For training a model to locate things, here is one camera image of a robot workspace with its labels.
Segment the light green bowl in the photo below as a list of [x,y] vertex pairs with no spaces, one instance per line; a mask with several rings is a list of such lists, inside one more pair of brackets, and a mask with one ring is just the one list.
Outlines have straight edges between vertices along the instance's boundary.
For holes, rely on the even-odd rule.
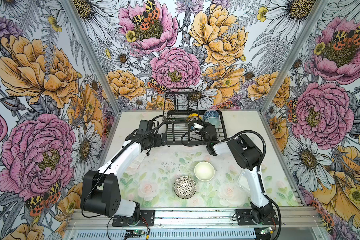
[[209,123],[209,124],[215,126],[216,129],[218,129],[220,127],[220,125],[221,125],[220,119],[216,118],[214,116],[205,118],[204,121],[206,123]]

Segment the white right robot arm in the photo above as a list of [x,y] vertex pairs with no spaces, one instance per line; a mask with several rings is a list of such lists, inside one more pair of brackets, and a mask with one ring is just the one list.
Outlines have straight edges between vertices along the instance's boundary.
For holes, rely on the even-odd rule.
[[237,165],[244,170],[250,189],[253,222],[261,224],[277,215],[280,224],[280,208],[267,195],[261,173],[261,165],[267,151],[264,138],[256,131],[243,130],[230,138],[219,140],[215,126],[208,123],[195,123],[192,129],[201,135],[210,155],[231,154]]

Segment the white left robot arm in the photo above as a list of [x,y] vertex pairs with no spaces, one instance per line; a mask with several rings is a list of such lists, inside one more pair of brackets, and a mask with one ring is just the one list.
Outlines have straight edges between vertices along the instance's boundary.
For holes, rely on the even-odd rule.
[[137,222],[141,218],[140,204],[121,196],[119,178],[129,165],[146,151],[166,145],[159,129],[166,123],[164,116],[141,120],[139,127],[129,134],[121,149],[96,171],[84,175],[81,197],[82,214],[87,211],[95,217],[124,217]]

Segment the yellow bowl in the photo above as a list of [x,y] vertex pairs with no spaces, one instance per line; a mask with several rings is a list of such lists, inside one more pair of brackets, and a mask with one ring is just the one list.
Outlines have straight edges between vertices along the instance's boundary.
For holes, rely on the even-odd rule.
[[197,122],[197,121],[200,121],[200,120],[201,120],[201,118],[200,118],[199,114],[197,114],[197,113],[191,113],[187,117],[188,122]]

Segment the blue triangle patterned bowl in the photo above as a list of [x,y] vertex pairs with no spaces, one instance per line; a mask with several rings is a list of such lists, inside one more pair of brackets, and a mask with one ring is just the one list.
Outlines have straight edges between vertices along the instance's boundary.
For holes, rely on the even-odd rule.
[[206,110],[203,114],[203,120],[206,121],[208,118],[215,118],[218,119],[220,114],[216,110]]

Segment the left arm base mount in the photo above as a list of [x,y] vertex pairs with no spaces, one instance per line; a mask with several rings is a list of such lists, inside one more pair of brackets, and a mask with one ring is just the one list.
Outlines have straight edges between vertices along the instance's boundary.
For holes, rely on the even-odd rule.
[[115,215],[113,227],[153,227],[155,222],[155,210],[141,210],[140,204],[136,202],[136,208],[131,217]]

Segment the pink striped bowl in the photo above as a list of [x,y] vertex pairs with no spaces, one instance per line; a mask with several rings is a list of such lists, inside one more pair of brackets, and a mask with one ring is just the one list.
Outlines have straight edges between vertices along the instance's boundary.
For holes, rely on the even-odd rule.
[[190,130],[192,130],[192,131],[199,131],[204,128],[203,121],[200,121],[200,120],[190,121],[189,126],[190,126]]

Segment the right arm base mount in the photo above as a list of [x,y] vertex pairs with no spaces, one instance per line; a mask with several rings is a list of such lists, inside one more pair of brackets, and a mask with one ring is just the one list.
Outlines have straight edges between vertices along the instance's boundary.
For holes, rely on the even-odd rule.
[[257,207],[251,203],[251,209],[236,209],[232,217],[239,226],[272,225],[279,223],[279,218],[272,203]]

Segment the dotted pattern bowl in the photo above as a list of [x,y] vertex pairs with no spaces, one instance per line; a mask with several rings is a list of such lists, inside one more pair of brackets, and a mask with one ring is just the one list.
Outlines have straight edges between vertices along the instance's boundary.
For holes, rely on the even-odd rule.
[[174,182],[174,192],[181,199],[190,199],[196,191],[196,182],[189,176],[180,176]]

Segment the cream white bowl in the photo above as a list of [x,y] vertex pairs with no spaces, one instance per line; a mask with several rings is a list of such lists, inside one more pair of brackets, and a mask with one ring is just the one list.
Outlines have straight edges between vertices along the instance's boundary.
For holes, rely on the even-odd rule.
[[199,162],[195,165],[194,174],[198,180],[208,182],[214,178],[215,168],[209,162]]

